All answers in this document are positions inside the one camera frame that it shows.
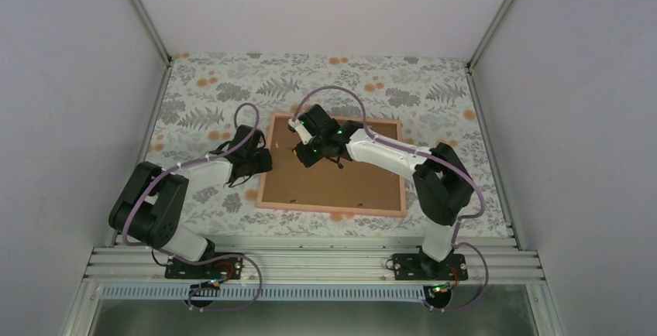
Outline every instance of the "cork board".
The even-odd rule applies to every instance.
[[[337,214],[406,216],[406,189],[399,175],[363,162],[343,160],[344,168],[322,159],[305,168],[292,152],[299,136],[287,129],[291,113],[274,113],[267,131],[273,170],[260,178],[256,206]],[[360,118],[334,117],[338,123]],[[401,123],[367,119],[375,132],[401,139]]]

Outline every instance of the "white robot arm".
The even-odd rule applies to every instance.
[[[436,262],[445,260],[452,253],[456,221],[463,207],[470,202],[473,189],[452,171],[418,155],[433,154],[467,174],[450,146],[439,144],[433,149],[409,146],[375,132],[373,139],[360,123],[347,121],[340,125],[319,105],[313,105],[298,118],[291,119],[288,125],[301,138],[295,152],[306,167],[322,158],[338,164],[340,159],[347,159],[371,163],[413,182],[420,207],[428,217],[422,253]]]
[[[213,257],[214,244],[180,225],[181,212],[188,198],[199,190],[213,185],[232,187],[242,177],[271,171],[271,155],[265,149],[264,135],[258,129],[244,145],[226,158],[210,158],[210,154],[222,153],[226,146],[236,146],[252,129],[241,125],[231,141],[206,156],[207,161],[199,159],[194,165],[179,165],[179,170],[167,174],[139,206],[128,227],[128,235],[149,247],[190,262]],[[112,228],[122,231],[139,197],[162,172],[161,167],[150,162],[137,165],[109,215]]]

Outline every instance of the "orange wire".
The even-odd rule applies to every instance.
[[[449,270],[452,270],[452,274],[454,274],[454,287],[452,288],[456,288],[459,285],[459,272],[454,269],[454,266],[450,266]]]
[[[226,282],[227,282],[228,279],[232,277],[232,273],[235,271],[235,266],[233,266],[232,263],[226,261],[217,262],[215,264],[215,268],[218,268],[219,266],[224,266],[226,268]]]

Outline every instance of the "white wall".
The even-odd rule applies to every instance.
[[[503,0],[142,0],[170,53],[468,60]]]
[[[567,334],[657,332],[655,65],[655,0],[518,0],[475,68]]]
[[[163,64],[128,0],[2,0],[0,15],[0,333],[57,334]]]

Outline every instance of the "floral tablecloth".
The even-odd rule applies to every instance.
[[[312,89],[334,84],[364,101],[369,118],[398,119],[408,143],[454,147],[486,198],[486,214],[467,220],[463,236],[506,235],[504,217],[483,146],[463,62],[419,57],[343,57],[304,54],[183,53],[178,55],[151,139],[147,160],[164,167],[195,159],[231,139],[236,107],[260,110],[264,132],[275,111],[293,111]],[[324,91],[312,98],[329,114],[358,116],[349,96]],[[252,124],[253,111],[239,114]],[[235,187],[209,186],[188,196],[182,222],[204,235],[423,236],[426,217],[407,182],[408,216],[377,218],[255,206],[260,178]],[[466,213],[479,208],[476,196]]]

